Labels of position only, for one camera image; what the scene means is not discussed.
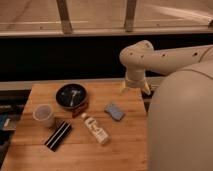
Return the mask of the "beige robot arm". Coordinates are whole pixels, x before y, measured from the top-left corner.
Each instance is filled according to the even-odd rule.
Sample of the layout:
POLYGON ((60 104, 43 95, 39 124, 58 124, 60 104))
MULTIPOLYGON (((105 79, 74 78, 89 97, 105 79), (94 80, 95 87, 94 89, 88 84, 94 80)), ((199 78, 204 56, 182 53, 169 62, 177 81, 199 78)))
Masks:
POLYGON ((119 58, 124 85, 152 97, 148 171, 213 171, 213 45, 156 50, 143 40, 119 58))

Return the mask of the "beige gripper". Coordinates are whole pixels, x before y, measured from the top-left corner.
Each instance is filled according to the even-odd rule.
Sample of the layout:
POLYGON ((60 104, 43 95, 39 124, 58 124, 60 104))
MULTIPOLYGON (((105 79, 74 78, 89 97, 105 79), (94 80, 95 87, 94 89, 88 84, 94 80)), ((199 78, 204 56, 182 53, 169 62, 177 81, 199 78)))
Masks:
MULTIPOLYGON (((124 92, 126 92, 126 91, 128 91, 128 90, 129 90, 129 87, 126 85, 125 82, 122 82, 122 83, 121 83, 120 92, 121 92, 121 93, 124 93, 124 92)), ((140 88, 140 90, 141 90, 142 93, 145 93, 145 94, 147 94, 147 95, 150 95, 150 94, 151 94, 151 90, 150 90, 149 85, 148 85, 147 83, 145 83, 145 84, 140 88)))

